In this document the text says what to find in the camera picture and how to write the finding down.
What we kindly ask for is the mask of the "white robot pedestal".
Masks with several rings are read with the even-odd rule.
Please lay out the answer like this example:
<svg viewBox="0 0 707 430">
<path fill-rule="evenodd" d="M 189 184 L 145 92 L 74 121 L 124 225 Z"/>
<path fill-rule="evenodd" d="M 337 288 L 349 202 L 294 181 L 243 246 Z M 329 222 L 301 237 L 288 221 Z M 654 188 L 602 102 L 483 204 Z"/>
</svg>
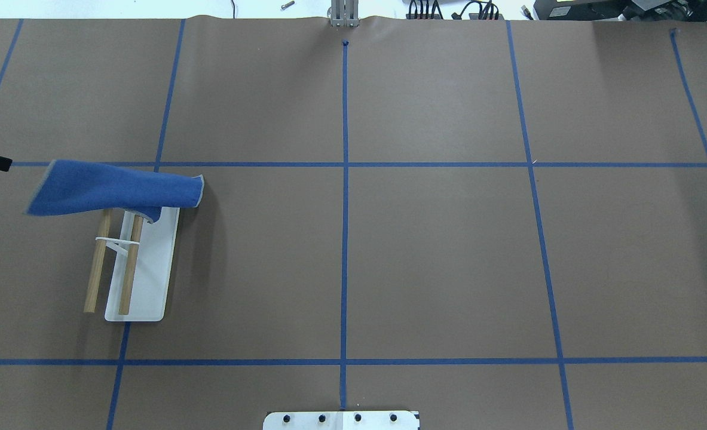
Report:
<svg viewBox="0 0 707 430">
<path fill-rule="evenodd" d="M 266 415 L 263 429 L 420 429 L 417 411 L 277 411 Z"/>
</svg>

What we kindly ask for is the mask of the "blue towel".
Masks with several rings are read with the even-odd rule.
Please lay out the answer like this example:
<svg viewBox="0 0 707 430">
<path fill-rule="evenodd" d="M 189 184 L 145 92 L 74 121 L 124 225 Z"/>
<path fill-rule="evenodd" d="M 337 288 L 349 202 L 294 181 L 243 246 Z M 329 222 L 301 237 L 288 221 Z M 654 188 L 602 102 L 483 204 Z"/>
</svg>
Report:
<svg viewBox="0 0 707 430">
<path fill-rule="evenodd" d="M 56 159 L 45 170 L 25 213 L 55 217 L 117 208 L 156 223 L 165 207 L 198 207 L 204 186 L 203 175 L 188 177 Z"/>
</svg>

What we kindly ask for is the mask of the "white rack with wooden bars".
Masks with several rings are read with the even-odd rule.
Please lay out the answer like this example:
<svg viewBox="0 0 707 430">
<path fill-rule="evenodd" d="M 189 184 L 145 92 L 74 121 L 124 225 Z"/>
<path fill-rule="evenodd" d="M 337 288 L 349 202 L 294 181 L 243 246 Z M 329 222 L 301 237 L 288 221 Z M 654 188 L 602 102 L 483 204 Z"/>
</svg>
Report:
<svg viewBox="0 0 707 430">
<path fill-rule="evenodd" d="M 112 250 L 115 263 L 109 283 L 105 320 L 162 321 L 172 272 L 179 209 L 164 207 L 159 220 L 151 224 L 126 211 L 116 238 L 109 234 L 112 213 L 111 209 L 100 212 L 83 311 L 96 312 L 105 256 L 108 250 Z"/>
</svg>

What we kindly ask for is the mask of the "aluminium frame post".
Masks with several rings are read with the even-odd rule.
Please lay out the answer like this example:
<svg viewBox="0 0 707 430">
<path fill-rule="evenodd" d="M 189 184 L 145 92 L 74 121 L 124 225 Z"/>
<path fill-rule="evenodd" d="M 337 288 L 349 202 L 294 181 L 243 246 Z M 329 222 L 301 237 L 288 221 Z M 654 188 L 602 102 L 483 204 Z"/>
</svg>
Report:
<svg viewBox="0 0 707 430">
<path fill-rule="evenodd" d="M 358 0 L 332 0 L 328 12 L 332 27 L 359 27 Z"/>
</svg>

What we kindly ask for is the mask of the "black power strip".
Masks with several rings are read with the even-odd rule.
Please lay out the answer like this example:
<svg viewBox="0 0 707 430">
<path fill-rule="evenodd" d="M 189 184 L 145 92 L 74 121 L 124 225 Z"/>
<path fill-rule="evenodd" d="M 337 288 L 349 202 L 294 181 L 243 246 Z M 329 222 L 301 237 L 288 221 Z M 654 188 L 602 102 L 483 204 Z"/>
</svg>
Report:
<svg viewBox="0 0 707 430">
<path fill-rule="evenodd" d="M 458 1 L 445 6 L 446 1 L 403 1 L 408 20 L 503 21 L 498 4 L 494 1 Z"/>
</svg>

